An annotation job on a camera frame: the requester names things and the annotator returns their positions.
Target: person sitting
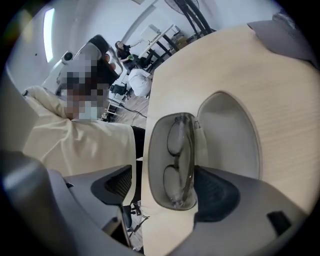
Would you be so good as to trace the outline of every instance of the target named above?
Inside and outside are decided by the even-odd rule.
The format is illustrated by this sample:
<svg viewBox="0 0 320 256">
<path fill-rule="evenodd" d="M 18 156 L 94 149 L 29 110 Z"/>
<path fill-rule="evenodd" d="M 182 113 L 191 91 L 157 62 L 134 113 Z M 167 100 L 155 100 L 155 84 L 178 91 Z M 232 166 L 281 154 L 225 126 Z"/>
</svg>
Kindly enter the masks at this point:
<svg viewBox="0 0 320 256">
<path fill-rule="evenodd" d="M 139 68 L 145 69 L 147 68 L 153 61 L 152 61 L 152 57 L 154 56 L 154 54 L 152 52 L 148 52 L 148 56 L 145 57 L 141 57 L 138 60 L 137 66 Z"/>
<path fill-rule="evenodd" d="M 151 90 L 153 75 L 135 67 L 128 77 L 128 82 L 136 96 L 146 97 Z"/>
<path fill-rule="evenodd" d="M 114 45 L 116 48 L 117 57 L 120 59 L 120 62 L 123 63 L 126 70 L 129 72 L 137 65 L 137 62 L 139 61 L 138 56 L 132 55 L 129 50 L 130 48 L 140 44 L 141 42 L 142 40 L 135 44 L 126 45 L 121 41 L 117 41 Z"/>
<path fill-rule="evenodd" d="M 93 87 L 94 83 L 95 79 L 86 84 L 67 84 L 67 101 L 42 86 L 28 88 L 23 95 L 37 113 L 38 121 L 23 153 L 41 161 L 47 169 L 61 172 L 62 176 L 131 165 L 132 184 L 137 181 L 138 186 L 141 180 L 136 177 L 141 176 L 142 169 L 136 169 L 136 159 L 143 156 L 145 130 L 122 123 L 82 119 L 83 112 L 93 109 L 89 107 L 87 111 L 87 98 L 95 97 L 91 95 L 94 90 L 84 87 Z M 127 200 L 123 203 L 130 203 L 131 199 Z"/>
</svg>

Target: white wall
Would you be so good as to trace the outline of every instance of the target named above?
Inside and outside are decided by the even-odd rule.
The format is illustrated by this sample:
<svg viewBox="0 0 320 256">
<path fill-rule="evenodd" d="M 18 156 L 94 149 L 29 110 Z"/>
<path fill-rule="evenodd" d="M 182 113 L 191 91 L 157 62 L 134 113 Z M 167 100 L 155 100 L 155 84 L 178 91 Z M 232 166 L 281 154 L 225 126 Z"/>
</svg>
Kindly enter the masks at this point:
<svg viewBox="0 0 320 256">
<path fill-rule="evenodd" d="M 7 61 L 7 69 L 20 92 L 34 85 L 41 85 L 53 66 L 68 50 L 69 37 L 74 22 L 74 11 L 78 0 L 52 1 L 27 24 L 17 40 Z M 52 22 L 52 60 L 47 63 L 44 46 L 44 16 L 51 8 L 55 9 Z M 55 83 L 48 86 L 55 91 Z"/>
<path fill-rule="evenodd" d="M 280 6 L 272 0 L 201 0 L 220 30 L 249 22 L 271 20 Z"/>
<path fill-rule="evenodd" d="M 136 20 L 140 5 L 131 0 L 91 0 L 78 21 L 77 40 L 72 48 L 80 49 L 89 39 L 102 35 L 113 47 Z"/>
<path fill-rule="evenodd" d="M 164 31 L 165 29 L 167 29 L 170 25 L 172 25 L 172 21 L 166 19 L 165 16 L 163 16 L 163 14 L 159 11 L 158 8 L 155 8 L 150 15 L 145 18 L 144 20 L 142 20 L 139 24 L 139 26 L 136 28 L 135 32 L 130 36 L 130 38 L 128 39 L 128 43 L 133 43 L 133 42 L 138 42 L 141 37 L 140 34 L 145 30 L 145 28 L 150 25 L 153 24 L 155 25 L 160 31 Z M 171 37 L 175 34 L 175 32 L 173 30 L 169 30 L 166 35 L 168 37 Z M 169 44 L 167 41 L 165 41 L 163 38 L 161 38 L 159 40 L 167 49 L 170 48 Z M 148 46 L 148 43 L 143 41 L 140 44 L 138 44 L 137 46 L 133 47 L 130 52 L 132 54 L 136 54 L 136 55 L 140 55 L 141 52 L 144 51 L 144 49 Z M 163 49 L 160 48 L 160 46 L 158 46 L 157 44 L 155 44 L 152 47 L 153 50 L 155 50 L 159 55 L 163 54 L 165 51 Z"/>
</svg>

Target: light wood desk surface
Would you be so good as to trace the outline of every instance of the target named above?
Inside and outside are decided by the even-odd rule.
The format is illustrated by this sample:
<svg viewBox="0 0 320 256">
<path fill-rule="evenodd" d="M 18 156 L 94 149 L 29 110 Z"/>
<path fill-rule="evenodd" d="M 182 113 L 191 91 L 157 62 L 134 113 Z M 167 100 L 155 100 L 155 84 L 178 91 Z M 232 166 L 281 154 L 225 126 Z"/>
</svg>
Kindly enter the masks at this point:
<svg viewBox="0 0 320 256">
<path fill-rule="evenodd" d="M 141 205 L 150 219 L 142 225 L 147 256 L 165 255 L 193 229 L 197 208 L 159 206 L 148 181 L 148 148 L 163 116 L 197 115 L 216 91 L 235 96 L 256 125 L 262 179 L 307 213 L 320 185 L 320 76 L 309 63 L 270 52 L 248 26 L 224 29 L 186 46 L 154 73 L 142 168 Z"/>
</svg>

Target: fan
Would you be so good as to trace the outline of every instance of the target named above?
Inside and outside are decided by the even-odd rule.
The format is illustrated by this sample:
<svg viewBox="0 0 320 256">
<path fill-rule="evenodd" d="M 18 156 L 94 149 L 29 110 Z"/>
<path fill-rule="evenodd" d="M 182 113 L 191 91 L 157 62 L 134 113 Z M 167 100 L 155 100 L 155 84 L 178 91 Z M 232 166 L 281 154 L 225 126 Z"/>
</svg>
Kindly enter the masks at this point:
<svg viewBox="0 0 320 256">
<path fill-rule="evenodd" d="M 179 6 L 175 3 L 174 0 L 164 0 L 173 10 L 175 10 L 176 12 L 184 15 L 184 13 L 181 11 L 181 9 L 179 8 Z M 198 0 L 191 0 L 195 6 L 199 9 L 199 2 Z"/>
</svg>

